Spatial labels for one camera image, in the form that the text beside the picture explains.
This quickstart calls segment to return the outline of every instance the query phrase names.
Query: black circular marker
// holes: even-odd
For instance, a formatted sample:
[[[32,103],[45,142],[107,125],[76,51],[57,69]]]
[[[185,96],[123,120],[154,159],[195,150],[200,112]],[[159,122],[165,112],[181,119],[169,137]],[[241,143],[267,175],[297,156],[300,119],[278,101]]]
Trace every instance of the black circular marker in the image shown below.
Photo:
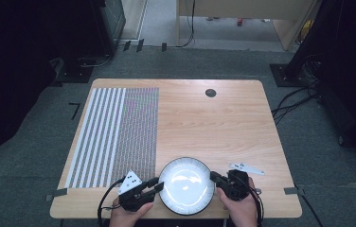
[[[205,94],[209,97],[214,97],[217,93],[213,89],[207,89],[205,90]]]

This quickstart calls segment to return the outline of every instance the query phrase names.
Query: gray carpet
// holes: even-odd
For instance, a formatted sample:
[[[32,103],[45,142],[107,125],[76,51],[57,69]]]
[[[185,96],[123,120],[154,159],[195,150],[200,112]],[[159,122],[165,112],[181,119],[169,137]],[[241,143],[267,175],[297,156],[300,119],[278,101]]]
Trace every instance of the gray carpet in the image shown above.
[[[93,79],[259,79],[271,108],[294,88],[277,88],[269,63],[287,63],[285,52],[144,47],[123,52],[96,68],[88,84],[48,87],[20,130],[0,147],[0,226],[60,226],[44,195],[56,189]],[[299,94],[289,103],[303,98]],[[337,145],[337,133],[316,100],[287,114],[277,125],[294,182],[324,226],[356,226],[356,148]],[[264,226],[317,226],[301,200],[301,218],[267,218]],[[97,226],[94,219],[67,219],[63,226]]]

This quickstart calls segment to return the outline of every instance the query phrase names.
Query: wooden table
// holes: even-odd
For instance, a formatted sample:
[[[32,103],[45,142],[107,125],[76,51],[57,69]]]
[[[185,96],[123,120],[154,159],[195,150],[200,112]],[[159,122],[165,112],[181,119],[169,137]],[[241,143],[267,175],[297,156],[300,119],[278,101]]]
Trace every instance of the wooden table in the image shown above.
[[[250,173],[262,191],[266,218],[298,218],[302,209],[297,195],[286,195],[284,188],[294,187],[293,179],[278,138],[266,95],[258,80],[207,79],[96,79],[94,88],[158,87],[158,124],[156,176],[170,161],[192,157],[222,175],[230,163],[245,162],[264,170],[266,175]],[[205,90],[217,95],[208,97]],[[61,176],[64,188],[83,118],[72,143]],[[67,195],[56,197],[50,215],[53,218],[96,218],[99,201],[107,188],[68,188]],[[104,206],[117,197],[117,188]],[[103,211],[103,217],[110,213]],[[217,196],[207,208],[190,217],[172,213],[157,195],[154,207],[144,218],[227,218]]]
[[[176,34],[180,45],[180,16],[192,16],[194,0],[177,0]],[[284,50],[288,50],[309,19],[317,0],[196,0],[194,16],[273,19]]]

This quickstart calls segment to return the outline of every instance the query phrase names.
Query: black stand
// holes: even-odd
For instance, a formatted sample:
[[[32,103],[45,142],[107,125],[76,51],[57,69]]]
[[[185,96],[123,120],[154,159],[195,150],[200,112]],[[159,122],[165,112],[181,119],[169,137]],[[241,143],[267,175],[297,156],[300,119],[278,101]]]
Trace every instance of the black stand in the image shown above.
[[[93,67],[77,68],[76,70],[64,71],[57,75],[56,82],[87,83],[92,75]]]
[[[301,70],[298,73],[288,72],[288,68],[288,64],[270,64],[277,87],[309,86],[309,82],[305,79],[305,75]]]
[[[331,9],[334,6],[340,8],[340,4],[342,4],[341,0],[323,1],[311,30],[294,54],[293,59],[288,64],[270,64],[278,87],[309,86],[302,66],[306,61],[322,58],[334,44],[333,39],[335,40],[335,32],[338,29],[336,28],[338,27],[337,21],[341,13],[331,13]]]
[[[52,66],[57,73],[53,86],[61,83],[87,83],[92,75],[94,67],[67,66],[68,61],[59,58],[52,62]]]

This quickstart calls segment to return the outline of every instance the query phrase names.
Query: black cable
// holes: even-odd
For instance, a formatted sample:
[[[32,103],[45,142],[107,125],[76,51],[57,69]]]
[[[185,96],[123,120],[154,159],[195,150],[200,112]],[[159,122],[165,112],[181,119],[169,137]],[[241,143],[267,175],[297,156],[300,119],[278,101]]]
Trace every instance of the black cable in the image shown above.
[[[311,82],[311,84],[309,85],[309,88],[308,88],[308,95],[309,96],[313,96],[314,98],[318,98],[320,97],[320,95],[318,94],[317,90],[316,90],[316,84],[319,83],[319,79],[315,79],[313,82]]]
[[[121,204],[115,205],[115,206],[103,206],[101,209],[106,209],[106,210],[114,210],[121,207]]]
[[[305,61],[304,68],[308,72],[309,79],[316,79],[317,70],[320,67],[320,61]]]
[[[300,195],[302,200],[304,200],[304,202],[308,205],[309,209],[311,210],[311,212],[314,215],[314,218],[317,220],[317,222],[319,223],[320,227],[323,227],[322,221],[320,221],[320,218],[317,216],[316,212],[314,212],[313,207],[311,206],[311,204],[309,203],[309,201],[306,199],[306,197],[304,195]]]
[[[111,59],[112,57],[113,57],[112,55],[108,56],[107,60],[104,61],[104,62],[102,62],[102,63],[100,63],[100,64],[86,64],[86,63],[84,63],[84,64],[81,64],[80,67],[82,67],[82,68],[100,67],[100,66],[103,66],[104,64],[106,64],[108,61],[110,61],[110,59]]]
[[[99,226],[99,227],[103,227],[103,226],[102,226],[102,219],[101,219],[101,211],[102,211],[102,207],[101,207],[101,206],[102,206],[102,204],[104,203],[105,198],[108,196],[108,193],[110,193],[111,189],[113,189],[117,184],[122,183],[124,180],[125,180],[125,177],[123,177],[123,178],[119,179],[118,181],[114,182],[114,183],[110,186],[110,188],[107,189],[107,191],[105,192],[103,198],[101,199],[100,204],[98,205],[98,226]]]
[[[256,208],[257,208],[257,212],[258,212],[258,226],[261,227],[263,224],[263,220],[264,220],[264,205],[263,205],[263,201],[261,200],[261,197],[258,195],[258,191],[250,186],[247,186],[247,188],[249,190],[251,190],[251,196],[254,199],[255,203],[256,203]]]
[[[301,104],[304,104],[306,102],[308,102],[309,100],[313,99],[317,97],[317,94],[313,95],[313,96],[308,96],[308,97],[305,97],[304,99],[296,102],[295,104],[291,105],[291,106],[288,106],[288,107],[285,107],[283,109],[286,109],[285,113],[282,113],[281,115],[279,115],[278,117],[275,118],[275,121],[278,120],[276,122],[276,125],[278,125],[278,123],[281,121],[281,119],[289,112],[295,110],[299,105]]]
[[[193,28],[193,17],[195,15],[195,3],[196,3],[196,0],[193,0],[193,5],[192,5],[192,26],[191,26],[190,37],[187,40],[186,44],[184,44],[184,45],[176,45],[176,47],[185,47],[185,46],[189,45],[194,40],[195,29]]]
[[[295,90],[295,91],[290,92],[290,93],[288,93],[287,95],[285,95],[285,96],[281,99],[281,101],[280,101],[280,103],[278,104],[278,106],[277,106],[274,110],[272,110],[273,117],[276,116],[277,112],[282,109],[282,108],[280,108],[280,107],[281,107],[282,103],[283,103],[287,98],[289,98],[290,96],[295,95],[296,93],[298,93],[298,92],[300,92],[300,91],[302,91],[302,90],[306,90],[306,89],[308,89],[308,88],[307,88],[307,87],[303,87],[303,88],[300,88],[300,89],[298,89],[298,90]]]

